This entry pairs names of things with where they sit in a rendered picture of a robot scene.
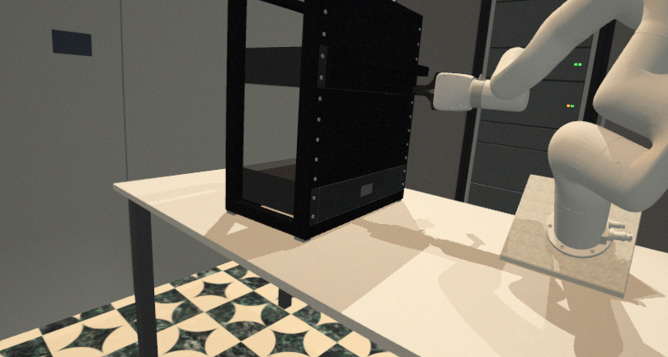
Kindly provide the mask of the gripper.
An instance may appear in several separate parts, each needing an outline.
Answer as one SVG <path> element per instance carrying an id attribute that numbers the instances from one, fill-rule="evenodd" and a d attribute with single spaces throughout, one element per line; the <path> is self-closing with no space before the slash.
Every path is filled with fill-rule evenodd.
<path id="1" fill-rule="evenodd" d="M 426 86 L 413 87 L 412 92 L 416 96 L 426 96 L 432 110 L 471 110 L 470 93 L 475 80 L 475 77 L 465 74 L 436 72 L 434 80 Z M 435 94 L 428 92 L 432 87 L 435 87 Z M 416 91 L 421 89 L 423 91 Z"/>

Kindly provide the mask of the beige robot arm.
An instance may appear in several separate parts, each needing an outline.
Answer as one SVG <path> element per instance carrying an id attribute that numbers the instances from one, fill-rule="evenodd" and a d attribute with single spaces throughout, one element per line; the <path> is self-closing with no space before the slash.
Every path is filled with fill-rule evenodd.
<path id="1" fill-rule="evenodd" d="M 652 148 L 585 121 L 565 124 L 552 137 L 554 213 L 546 234 L 558 251 L 581 259 L 601 255 L 613 240 L 633 240 L 631 233 L 610 230 L 625 229 L 625 223 L 609 220 L 611 203 L 642 212 L 668 189 L 668 0 L 567 0 L 525 49 L 503 54 L 491 80 L 480 74 L 470 93 L 472 108 L 525 110 L 529 89 L 614 19 L 636 31 L 600 84 L 593 107 L 650 139 Z"/>

